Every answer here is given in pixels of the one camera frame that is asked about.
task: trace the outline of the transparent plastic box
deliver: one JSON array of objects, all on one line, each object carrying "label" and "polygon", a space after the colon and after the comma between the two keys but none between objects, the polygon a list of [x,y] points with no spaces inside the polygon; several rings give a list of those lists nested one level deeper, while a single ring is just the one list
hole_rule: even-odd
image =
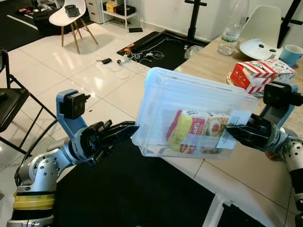
[{"label": "transparent plastic box", "polygon": [[246,124],[257,104],[240,87],[153,68],[132,141],[144,156],[227,159],[236,141],[225,126]]}]

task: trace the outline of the wooden table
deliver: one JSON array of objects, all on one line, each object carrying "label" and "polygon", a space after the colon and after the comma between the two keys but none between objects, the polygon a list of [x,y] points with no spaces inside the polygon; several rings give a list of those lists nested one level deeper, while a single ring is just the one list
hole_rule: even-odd
[{"label": "wooden table", "polygon": [[[236,62],[251,59],[237,50],[232,56],[219,54],[219,42],[217,39],[210,43],[176,71],[227,83],[226,75]],[[297,75],[293,82],[303,93],[303,58],[294,69]],[[263,99],[259,99],[255,113],[259,114],[264,106]],[[296,107],[284,126],[303,137],[303,106]],[[294,226],[294,214],[298,211],[294,205],[291,180],[284,162],[273,162],[263,152],[240,143],[227,160],[165,159],[209,190],[224,194],[227,200],[233,201],[241,210],[265,226]]]}]

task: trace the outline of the water bottle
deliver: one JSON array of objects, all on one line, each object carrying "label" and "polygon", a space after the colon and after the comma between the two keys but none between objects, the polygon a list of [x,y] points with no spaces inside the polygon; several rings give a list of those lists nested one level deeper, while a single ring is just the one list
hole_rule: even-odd
[{"label": "water bottle", "polygon": [[240,33],[248,15],[249,0],[239,0],[234,8],[228,24],[223,32],[218,52],[223,55],[231,55],[235,49]]}]

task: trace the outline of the yellow band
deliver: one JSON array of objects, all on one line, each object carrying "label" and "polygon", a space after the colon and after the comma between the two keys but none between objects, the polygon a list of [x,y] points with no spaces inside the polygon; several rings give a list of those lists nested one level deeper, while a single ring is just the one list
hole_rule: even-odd
[{"label": "yellow band", "polygon": [[14,196],[16,210],[49,210],[55,203],[55,194]]}]

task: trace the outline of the red and white box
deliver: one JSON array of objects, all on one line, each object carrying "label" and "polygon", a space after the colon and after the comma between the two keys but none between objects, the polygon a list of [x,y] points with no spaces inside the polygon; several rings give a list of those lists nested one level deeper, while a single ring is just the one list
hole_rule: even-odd
[{"label": "red and white box", "polygon": [[296,72],[279,59],[239,62],[231,74],[234,85],[248,93],[264,91],[265,85],[275,79],[290,80]]}]

